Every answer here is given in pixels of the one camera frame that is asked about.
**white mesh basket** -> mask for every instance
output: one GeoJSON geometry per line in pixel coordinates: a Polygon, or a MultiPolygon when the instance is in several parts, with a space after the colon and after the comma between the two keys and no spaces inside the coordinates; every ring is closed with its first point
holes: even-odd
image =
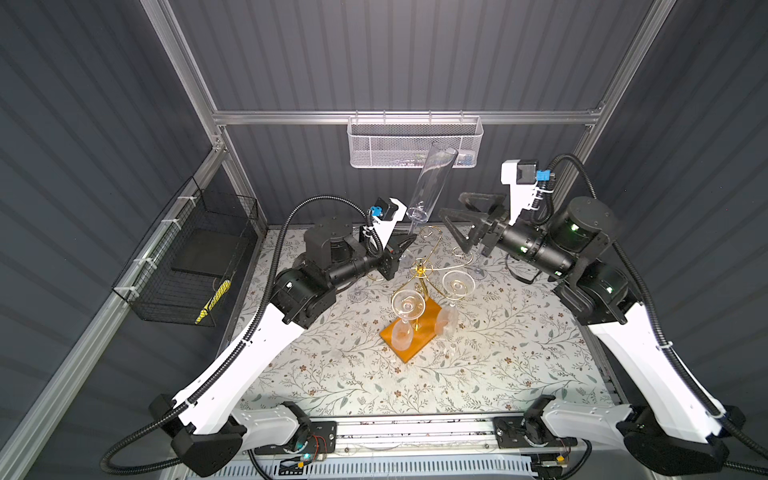
{"type": "Polygon", "coordinates": [[[436,141],[458,150],[454,168],[472,168],[480,151],[482,123],[480,117],[458,115],[366,115],[350,117],[346,133],[354,168],[421,168],[436,141]]]}

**metal mesh basket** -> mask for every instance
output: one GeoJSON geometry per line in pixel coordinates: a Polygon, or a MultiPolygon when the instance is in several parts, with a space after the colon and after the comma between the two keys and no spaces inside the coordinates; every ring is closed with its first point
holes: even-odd
{"type": "Polygon", "coordinates": [[[432,119],[428,115],[350,117],[349,163],[354,168],[421,168],[436,141],[458,150],[454,168],[477,164],[482,123],[480,117],[432,119]]]}
{"type": "Polygon", "coordinates": [[[143,320],[215,326],[217,319],[226,320],[231,313],[227,296],[237,296],[240,285],[236,283],[240,282],[241,275],[236,280],[235,273],[243,254],[256,244],[257,214],[257,202],[251,197],[198,190],[176,218],[164,220],[167,226],[151,253],[144,259],[129,262],[128,265],[141,261],[138,275],[131,284],[117,285],[116,282],[113,290],[143,320]],[[201,230],[242,240],[237,241],[226,269],[219,276],[183,271],[174,265],[190,238],[201,230]],[[229,290],[222,292],[213,306],[207,308],[227,280],[229,290]]]}

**orange square base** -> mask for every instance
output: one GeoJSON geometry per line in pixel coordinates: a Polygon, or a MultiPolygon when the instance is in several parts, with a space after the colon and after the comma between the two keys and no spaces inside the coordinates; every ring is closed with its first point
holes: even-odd
{"type": "Polygon", "coordinates": [[[394,322],[390,323],[389,326],[379,333],[379,335],[404,363],[408,363],[416,353],[419,353],[427,343],[435,338],[435,320],[437,320],[437,315],[440,313],[440,310],[442,310],[442,307],[438,305],[437,302],[431,298],[427,299],[424,314],[416,320],[419,328],[414,329],[413,341],[411,342],[411,346],[406,350],[397,350],[392,346],[392,328],[400,321],[400,319],[396,319],[394,322]]]}

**floral patterned surface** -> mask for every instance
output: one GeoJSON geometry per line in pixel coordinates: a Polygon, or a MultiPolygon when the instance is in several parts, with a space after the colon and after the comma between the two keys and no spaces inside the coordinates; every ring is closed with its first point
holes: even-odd
{"type": "MultiPolygon", "coordinates": [[[[461,263],[443,230],[435,266],[461,263]]],[[[280,269],[303,252],[303,233],[289,230],[280,269]]],[[[271,230],[264,242],[235,335],[258,308],[276,238],[277,230],[271,230]]],[[[417,238],[412,249],[427,254],[433,238],[417,238]]],[[[379,332],[395,319],[389,296],[409,278],[408,270],[401,267],[389,282],[364,278],[272,361],[240,407],[292,400],[310,415],[489,412],[523,410],[541,394],[612,404],[571,313],[551,292],[553,284],[542,277],[530,286],[518,282],[504,256],[494,254],[479,260],[486,276],[460,302],[460,325],[450,342],[437,337],[403,363],[379,332]]],[[[535,272],[514,260],[509,265],[527,278],[535,272]]],[[[441,284],[440,273],[432,274],[435,285],[441,284]]],[[[445,305],[439,295],[432,297],[445,305]]]]}

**black mounting plate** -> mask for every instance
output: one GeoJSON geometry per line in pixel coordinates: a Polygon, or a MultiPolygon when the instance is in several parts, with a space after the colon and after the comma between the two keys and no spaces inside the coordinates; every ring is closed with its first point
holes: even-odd
{"type": "MultiPolygon", "coordinates": [[[[315,453],[317,441],[312,435],[325,439],[320,441],[319,453],[333,453],[336,450],[336,422],[312,422],[310,436],[306,440],[306,446],[301,453],[315,453]]],[[[297,455],[294,452],[286,452],[282,445],[265,445],[253,449],[256,455],[297,455]]]]}
{"type": "MultiPolygon", "coordinates": [[[[509,425],[510,417],[494,417],[493,429],[496,437],[496,442],[500,449],[529,449],[533,445],[528,443],[525,439],[525,430],[522,428],[511,428],[509,425]]],[[[565,437],[564,439],[554,439],[543,447],[575,447],[578,444],[578,440],[573,437],[565,437]]]]}

